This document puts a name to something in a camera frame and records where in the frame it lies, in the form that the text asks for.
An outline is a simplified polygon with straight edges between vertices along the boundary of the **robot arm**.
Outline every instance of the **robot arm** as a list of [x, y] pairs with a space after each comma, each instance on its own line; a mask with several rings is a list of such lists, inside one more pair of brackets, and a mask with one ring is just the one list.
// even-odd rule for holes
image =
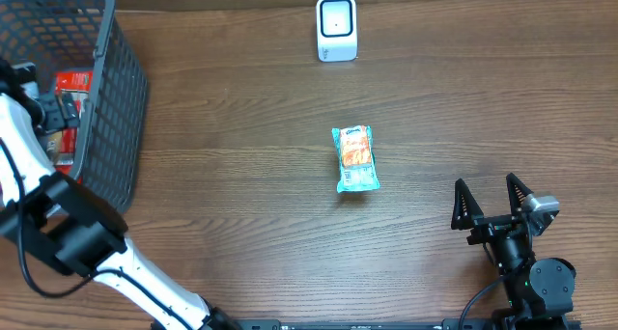
[[[96, 282], [117, 290], [165, 329], [201, 329], [211, 310], [199, 295], [189, 292], [152, 262], [126, 236], [121, 215], [68, 177], [56, 173], [34, 134], [28, 112], [0, 94], [0, 138], [13, 157], [25, 188], [19, 198], [7, 157], [0, 153], [0, 183], [6, 210], [0, 215], [0, 234], [16, 241], [24, 230], [23, 246], [31, 255], [63, 274], [95, 276]], [[17, 204], [24, 206], [25, 228], [17, 226]], [[40, 229], [57, 208], [69, 217], [48, 234]]]

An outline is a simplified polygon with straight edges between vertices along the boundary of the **wooden table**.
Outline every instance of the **wooden table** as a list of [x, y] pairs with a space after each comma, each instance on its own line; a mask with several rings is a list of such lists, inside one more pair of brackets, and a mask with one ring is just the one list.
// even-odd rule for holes
[[[151, 80], [131, 235], [231, 316], [458, 316], [496, 272], [450, 230], [454, 182], [504, 214], [515, 172], [561, 201], [535, 251], [576, 266], [572, 316], [618, 325], [618, 0], [360, 6], [342, 64], [318, 62], [312, 8], [119, 19]], [[382, 189], [339, 196], [330, 129], [354, 124]], [[0, 328], [148, 327], [102, 286], [41, 299], [6, 241], [0, 257]], [[31, 264], [47, 289], [74, 283]]]

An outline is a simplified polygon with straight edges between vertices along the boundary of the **snack bag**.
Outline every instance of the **snack bag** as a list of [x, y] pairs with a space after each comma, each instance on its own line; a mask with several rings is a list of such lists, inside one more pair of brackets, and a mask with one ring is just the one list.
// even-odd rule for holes
[[374, 140], [371, 127], [359, 125], [343, 129], [333, 128], [332, 138], [339, 155], [341, 173], [337, 192], [379, 189], [372, 152]]
[[[93, 73], [88, 71], [65, 71], [56, 73], [56, 86], [54, 93], [56, 95], [70, 94], [73, 102], [75, 102], [75, 108], [81, 118], [83, 113], [82, 102], [88, 98], [90, 93], [90, 84], [92, 81]], [[77, 128], [67, 128], [61, 133], [60, 141], [55, 142], [55, 146], [47, 145], [48, 153], [53, 151], [52, 147], [55, 147], [55, 154], [52, 161], [57, 171], [68, 174], [70, 166], [73, 164], [75, 158], [75, 142], [77, 140]]]

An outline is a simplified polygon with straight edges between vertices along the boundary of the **white device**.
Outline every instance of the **white device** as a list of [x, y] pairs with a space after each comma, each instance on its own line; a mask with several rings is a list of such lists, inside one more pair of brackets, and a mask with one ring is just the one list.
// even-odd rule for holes
[[356, 58], [356, 1], [319, 0], [316, 4], [316, 27], [318, 58], [321, 61], [351, 61]]

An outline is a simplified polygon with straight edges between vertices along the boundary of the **black cable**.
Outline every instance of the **black cable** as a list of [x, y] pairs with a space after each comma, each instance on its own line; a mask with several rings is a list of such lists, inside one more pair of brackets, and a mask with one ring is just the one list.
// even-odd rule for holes
[[485, 255], [487, 255], [487, 260], [490, 261], [490, 264], [492, 266], [495, 266], [495, 262], [493, 261], [492, 255], [490, 254], [490, 251], [487, 249], [487, 243], [483, 243], [483, 250], [485, 251]]
[[495, 281], [491, 282], [488, 286], [484, 287], [483, 289], [481, 289], [481, 291], [477, 292], [476, 295], [474, 295], [470, 299], [470, 301], [467, 302], [467, 305], [465, 305], [465, 308], [463, 308], [462, 315], [460, 316], [460, 322], [459, 322], [459, 324], [457, 326], [458, 330], [464, 330], [465, 317], [467, 316], [468, 312], [470, 312], [470, 309], [472, 308], [472, 305], [474, 305], [474, 303], [476, 301], [478, 301], [481, 297], [483, 297], [490, 290], [494, 289], [498, 285], [502, 284], [504, 281], [508, 280], [509, 278], [513, 277], [515, 274], [519, 273], [520, 270], [524, 266], [526, 266], [526, 264], [532, 258], [532, 255], [534, 254], [532, 252], [532, 231], [530, 230], [530, 223], [528, 221], [527, 216], [523, 217], [523, 221], [525, 223], [526, 231], [527, 231], [527, 235], [528, 235], [528, 247], [529, 247], [528, 256], [525, 257], [525, 259], [523, 261], [521, 261], [520, 264], [517, 267], [512, 269], [509, 273], [506, 273], [506, 274], [498, 277]]
[[152, 295], [146, 288], [144, 288], [137, 281], [135, 281], [132, 277], [130, 277], [129, 275], [127, 275], [125, 272], [123, 272], [121, 270], [103, 269], [101, 271], [96, 271], [96, 272], [90, 274], [88, 277], [85, 277], [81, 282], [79, 282], [78, 284], [76, 284], [72, 288], [70, 288], [70, 289], [68, 289], [66, 291], [62, 291], [62, 292], [49, 292], [49, 291], [45, 291], [45, 290], [41, 289], [35, 283], [35, 281], [32, 279], [32, 276], [30, 275], [30, 270], [28, 269], [28, 263], [26, 261], [26, 252], [25, 252], [24, 244], [23, 244], [23, 242], [24, 242], [24, 218], [25, 218], [25, 212], [23, 210], [23, 203], [21, 201], [23, 199], [25, 199], [25, 197], [26, 197], [26, 195], [25, 195], [25, 187], [24, 187], [24, 184], [23, 184], [23, 178], [21, 177], [21, 174], [19, 173], [19, 170], [17, 169], [17, 166], [15, 165], [14, 159], [11, 156], [11, 153], [9, 152], [9, 149], [7, 148], [7, 145], [4, 143], [2, 138], [0, 138], [0, 147], [2, 147], [2, 151], [4, 152], [5, 156], [7, 157], [7, 161], [9, 161], [9, 165], [11, 166], [11, 170], [13, 171], [13, 176], [15, 178], [15, 181], [17, 182], [17, 188], [19, 190], [19, 198], [17, 199], [17, 201], [15, 201], [15, 205], [17, 207], [17, 254], [19, 256], [19, 266], [21, 268], [21, 274], [23, 275], [23, 279], [25, 280], [25, 282], [28, 285], [28, 287], [30, 287], [30, 289], [32, 289], [34, 292], [36, 292], [37, 294], [39, 294], [42, 297], [57, 299], [57, 298], [62, 298], [62, 297], [65, 297], [65, 296], [69, 296], [69, 295], [73, 294], [74, 292], [82, 289], [88, 283], [92, 282], [97, 276], [100, 276], [100, 275], [106, 274], [106, 273], [113, 273], [113, 274], [117, 275], [118, 277], [122, 277], [122, 278], [126, 279], [134, 287], [136, 287], [140, 291], [142, 291], [142, 293], [144, 293], [144, 295], [146, 295], [146, 297], [148, 297], [154, 304], [156, 304], [159, 308], [161, 308], [161, 310], [163, 310], [169, 316], [171, 316], [175, 320], [177, 320], [187, 330], [192, 330], [193, 329], [191, 327], [191, 325], [189, 325], [176, 312], [174, 312], [172, 309], [169, 309], [165, 305], [163, 305], [163, 303], [161, 303], [159, 300], [157, 300], [155, 298], [155, 296]]

